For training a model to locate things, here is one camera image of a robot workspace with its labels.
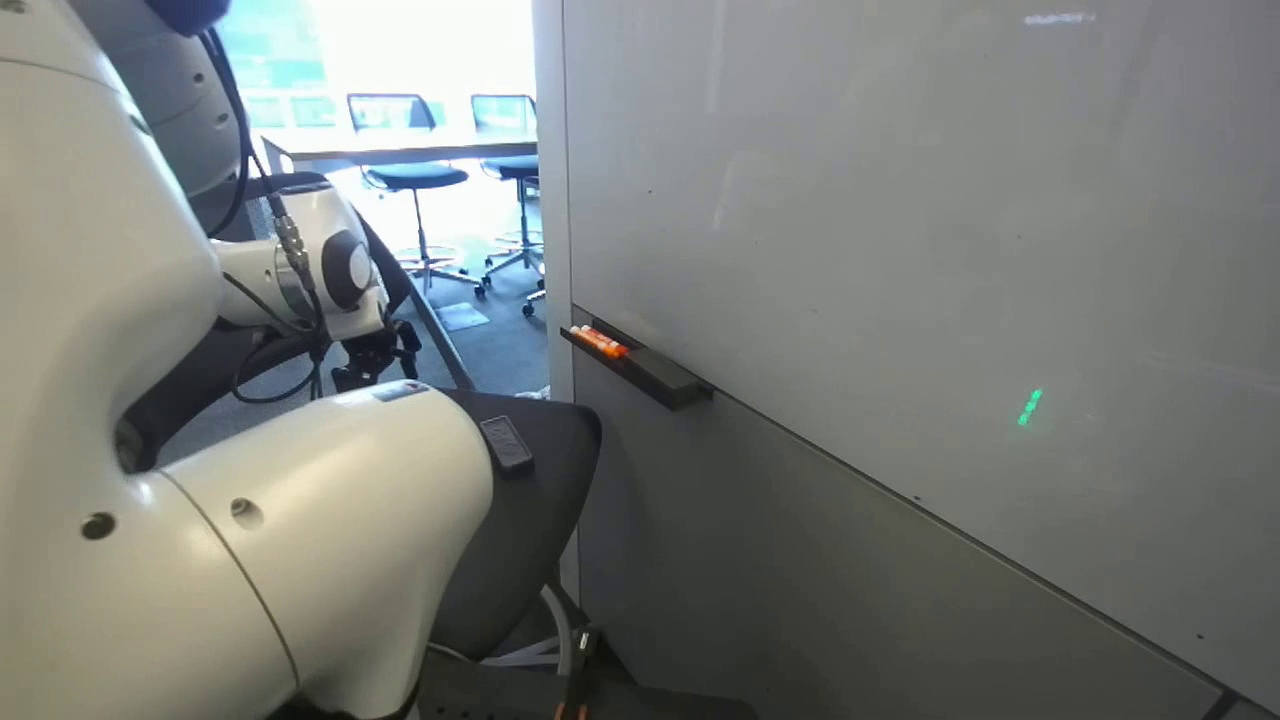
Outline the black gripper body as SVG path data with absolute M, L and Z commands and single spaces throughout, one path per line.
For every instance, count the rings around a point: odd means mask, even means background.
M 375 385 L 389 366 L 416 379 L 418 336 L 412 322 L 392 322 L 370 336 L 345 338 L 345 365 L 332 373 L 340 392 Z

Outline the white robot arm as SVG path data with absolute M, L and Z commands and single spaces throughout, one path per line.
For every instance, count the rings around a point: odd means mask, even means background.
M 357 215 L 242 172 L 175 0 L 0 4 L 0 720 L 404 720 L 492 502 L 475 420 L 384 379 L 178 461 L 269 336 L 363 336 Z

